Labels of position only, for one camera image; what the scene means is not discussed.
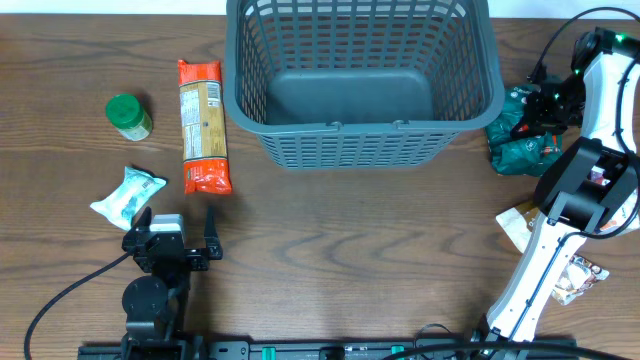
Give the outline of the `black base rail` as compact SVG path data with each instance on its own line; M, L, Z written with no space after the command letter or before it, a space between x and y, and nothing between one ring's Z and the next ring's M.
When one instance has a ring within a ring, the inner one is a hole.
M326 359L383 359L417 347L454 344L449 338L422 338L415 344L405 341L347 342L347 343L248 343L246 341L213 342L197 354L180 346L168 349L144 349L134 346L128 350L122 345L87 345L78 348L78 360L126 359L208 359L208 360L326 360Z

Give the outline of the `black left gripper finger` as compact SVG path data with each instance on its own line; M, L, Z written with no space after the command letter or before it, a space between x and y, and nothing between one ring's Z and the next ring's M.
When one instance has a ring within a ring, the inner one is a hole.
M219 247L219 237L215 226L214 208L207 208L204 226L204 241L209 249L217 249Z
M150 207L146 207L140 217L133 225L134 230L146 230L152 220L152 210Z

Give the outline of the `beige brown snack bag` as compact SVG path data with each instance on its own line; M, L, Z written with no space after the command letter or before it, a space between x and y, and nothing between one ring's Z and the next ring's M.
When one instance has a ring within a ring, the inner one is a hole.
M530 241L538 212L533 203L528 201L495 217L497 223L521 253L525 251ZM579 254L574 254L556 282L551 296L561 305L566 306L596 283L606 280L608 276L608 270Z

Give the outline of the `grey plastic basket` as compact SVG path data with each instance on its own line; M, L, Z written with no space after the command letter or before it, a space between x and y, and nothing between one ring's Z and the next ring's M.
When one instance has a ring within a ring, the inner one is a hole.
M287 169L416 166L504 104L486 0L231 0L224 105Z

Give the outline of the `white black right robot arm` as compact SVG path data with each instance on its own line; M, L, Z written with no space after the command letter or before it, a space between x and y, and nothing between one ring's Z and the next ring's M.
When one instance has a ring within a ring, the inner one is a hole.
M587 239L619 234L600 229L630 198L639 196L639 158L633 142L633 91L639 80L639 42L596 28L575 43L572 75L551 81L538 64L531 80L540 89L521 119L529 130L580 137L542 175L533 203L539 213L524 254L506 289L486 315L469 359L524 359L533 352L553 358L603 359L605 353L537 341L537 322L565 266Z

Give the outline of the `green lidded jar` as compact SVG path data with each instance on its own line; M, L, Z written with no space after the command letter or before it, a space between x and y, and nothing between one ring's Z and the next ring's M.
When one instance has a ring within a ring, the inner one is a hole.
M141 141L152 132L152 119L134 95L114 96L107 103L105 114L110 123L127 140Z

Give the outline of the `mint green snack packet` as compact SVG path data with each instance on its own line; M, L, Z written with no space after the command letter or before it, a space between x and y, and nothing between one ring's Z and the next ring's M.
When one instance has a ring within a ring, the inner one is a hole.
M129 231L137 212L166 184L162 178L126 167L123 182L105 199L91 203L90 208L114 226Z

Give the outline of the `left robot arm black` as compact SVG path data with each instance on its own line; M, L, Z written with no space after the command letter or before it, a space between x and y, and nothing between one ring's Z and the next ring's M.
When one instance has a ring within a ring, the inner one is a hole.
M144 273L122 296L127 359L147 354L198 359L206 354L202 339L185 334L183 327L191 274L206 272L210 262L223 258L213 208L205 216L205 246L188 248L185 238L180 214L153 215L149 207L123 237L122 249Z

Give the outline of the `green Nescafe coffee bag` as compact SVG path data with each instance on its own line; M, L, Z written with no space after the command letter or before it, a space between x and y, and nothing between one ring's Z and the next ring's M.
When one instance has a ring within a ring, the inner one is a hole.
M511 136L511 130L524 114L526 97L533 85L520 85L505 90L501 114L484 128L490 162L499 175L540 177L562 155L562 137L546 133L522 139Z

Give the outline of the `orange spaghetti packet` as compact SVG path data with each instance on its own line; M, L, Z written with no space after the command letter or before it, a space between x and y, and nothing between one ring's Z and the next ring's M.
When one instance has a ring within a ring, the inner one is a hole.
M230 194L221 64L179 60L178 72L184 192Z

